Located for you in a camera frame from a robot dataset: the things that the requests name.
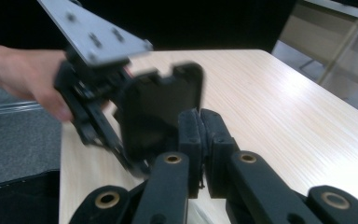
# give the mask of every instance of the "wooden table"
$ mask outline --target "wooden table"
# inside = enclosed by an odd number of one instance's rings
[[[131,71],[194,61],[206,74],[202,107],[223,117],[241,149],[261,155],[294,190],[318,185],[358,198],[358,110],[260,50],[162,51],[131,59]],[[117,127],[112,116],[106,115]],[[60,223],[104,185],[133,188],[140,181],[103,149],[84,147],[72,124],[63,126]],[[191,200],[189,223],[228,223],[224,200],[202,190]]]

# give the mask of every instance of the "screw hole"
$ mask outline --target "screw hole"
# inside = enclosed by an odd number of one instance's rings
[[[107,191],[99,194],[95,199],[95,205],[101,209],[115,206],[120,201],[120,195],[115,191]]]
[[[176,155],[167,156],[165,161],[167,163],[179,163],[182,159]]]
[[[82,5],[81,5],[81,3],[79,2],[79,1],[77,1],[77,0],[70,0],[71,2],[73,2],[73,3],[75,3],[75,4],[77,4],[78,6],[80,6],[80,7],[83,7]]]
[[[249,155],[249,154],[242,154],[241,160],[244,162],[248,162],[248,163],[254,163],[257,161],[257,159],[254,156]]]
[[[322,199],[324,200],[325,203],[337,209],[345,210],[351,207],[351,204],[350,202],[348,202],[348,200],[346,200],[341,195],[333,192],[323,193]]]

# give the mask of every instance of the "finger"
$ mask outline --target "finger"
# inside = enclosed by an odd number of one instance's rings
[[[73,119],[69,106],[57,91],[40,91],[40,93],[35,96],[35,99],[54,118],[60,121],[70,121]]]

